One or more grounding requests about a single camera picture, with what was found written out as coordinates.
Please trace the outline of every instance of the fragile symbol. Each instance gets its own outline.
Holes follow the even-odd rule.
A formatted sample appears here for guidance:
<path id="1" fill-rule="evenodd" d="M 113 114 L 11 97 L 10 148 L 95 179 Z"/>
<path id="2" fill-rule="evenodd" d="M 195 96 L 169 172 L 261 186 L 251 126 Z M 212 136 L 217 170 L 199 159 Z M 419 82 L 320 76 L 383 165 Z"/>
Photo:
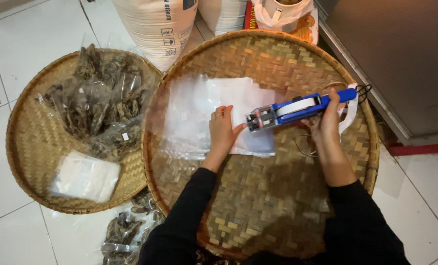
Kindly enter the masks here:
<path id="1" fill-rule="evenodd" d="M 165 55 L 175 55 L 176 53 L 176 48 L 165 49 Z"/>
<path id="2" fill-rule="evenodd" d="M 163 39 L 163 45 L 165 45 L 165 46 L 170 46 L 170 45 L 174 45 L 174 44 L 175 44 L 174 38 Z"/>
<path id="3" fill-rule="evenodd" d="M 171 36 L 171 35 L 173 35 L 173 29 L 172 28 L 163 28 L 160 31 L 162 32 L 162 36 Z"/>

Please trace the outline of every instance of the red frame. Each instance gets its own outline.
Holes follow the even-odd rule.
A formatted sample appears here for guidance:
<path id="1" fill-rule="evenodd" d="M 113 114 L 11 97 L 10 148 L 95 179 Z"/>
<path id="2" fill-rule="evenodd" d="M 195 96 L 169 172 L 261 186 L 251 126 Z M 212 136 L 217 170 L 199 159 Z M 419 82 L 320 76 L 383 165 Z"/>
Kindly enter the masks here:
<path id="1" fill-rule="evenodd" d="M 423 146 L 404 146 L 402 144 L 394 144 L 388 146 L 388 151 L 393 157 L 421 155 L 421 154 L 435 154 L 438 153 L 438 144 L 423 145 Z"/>

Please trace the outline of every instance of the hand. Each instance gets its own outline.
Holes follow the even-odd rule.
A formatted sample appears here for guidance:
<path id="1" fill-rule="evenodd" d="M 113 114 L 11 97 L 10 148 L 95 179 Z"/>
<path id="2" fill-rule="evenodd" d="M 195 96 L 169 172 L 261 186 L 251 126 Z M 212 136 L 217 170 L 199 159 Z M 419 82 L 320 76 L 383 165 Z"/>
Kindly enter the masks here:
<path id="1" fill-rule="evenodd" d="M 211 113 L 209 131 L 211 134 L 211 151 L 204 160 L 203 167 L 217 172 L 226 158 L 239 133 L 247 127 L 245 123 L 232 129 L 232 105 L 220 106 Z"/>
<path id="2" fill-rule="evenodd" d="M 340 96 L 335 91 L 335 88 L 330 89 L 330 103 L 322 117 L 314 116 L 310 119 L 302 119 L 301 123 L 309 127 L 312 139 L 316 145 L 338 144 L 340 136 L 338 134 L 338 123 L 340 117 L 337 112 L 340 103 Z"/>

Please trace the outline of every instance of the white label tape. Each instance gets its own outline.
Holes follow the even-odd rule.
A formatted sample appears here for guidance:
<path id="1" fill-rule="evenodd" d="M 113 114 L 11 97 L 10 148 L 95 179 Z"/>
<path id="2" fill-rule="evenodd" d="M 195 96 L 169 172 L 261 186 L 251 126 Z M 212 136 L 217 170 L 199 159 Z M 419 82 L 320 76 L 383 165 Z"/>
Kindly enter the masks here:
<path id="1" fill-rule="evenodd" d="M 278 109 L 276 111 L 276 115 L 278 117 L 281 117 L 283 115 L 293 113 L 315 105 L 316 105 L 316 101 L 314 100 L 314 98 L 302 99 Z"/>

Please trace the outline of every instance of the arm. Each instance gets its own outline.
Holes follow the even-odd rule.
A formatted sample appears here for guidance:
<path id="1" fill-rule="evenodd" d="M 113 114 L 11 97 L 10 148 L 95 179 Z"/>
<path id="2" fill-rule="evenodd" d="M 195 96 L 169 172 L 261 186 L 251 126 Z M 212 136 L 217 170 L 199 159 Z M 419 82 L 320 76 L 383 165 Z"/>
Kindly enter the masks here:
<path id="1" fill-rule="evenodd" d="M 347 264 L 409 264 L 404 247 L 384 220 L 378 206 L 356 179 L 340 148 L 338 135 L 339 96 L 335 89 L 322 118 L 303 120 L 316 142 L 335 217 L 327 220 L 324 240 L 326 257 Z"/>
<path id="2" fill-rule="evenodd" d="M 194 264 L 196 232 L 216 184 L 216 173 L 234 145 L 244 124 L 232 130 L 232 106 L 220 106 L 209 123 L 211 151 L 186 184 L 167 219 L 157 226 L 142 246 L 138 264 Z"/>

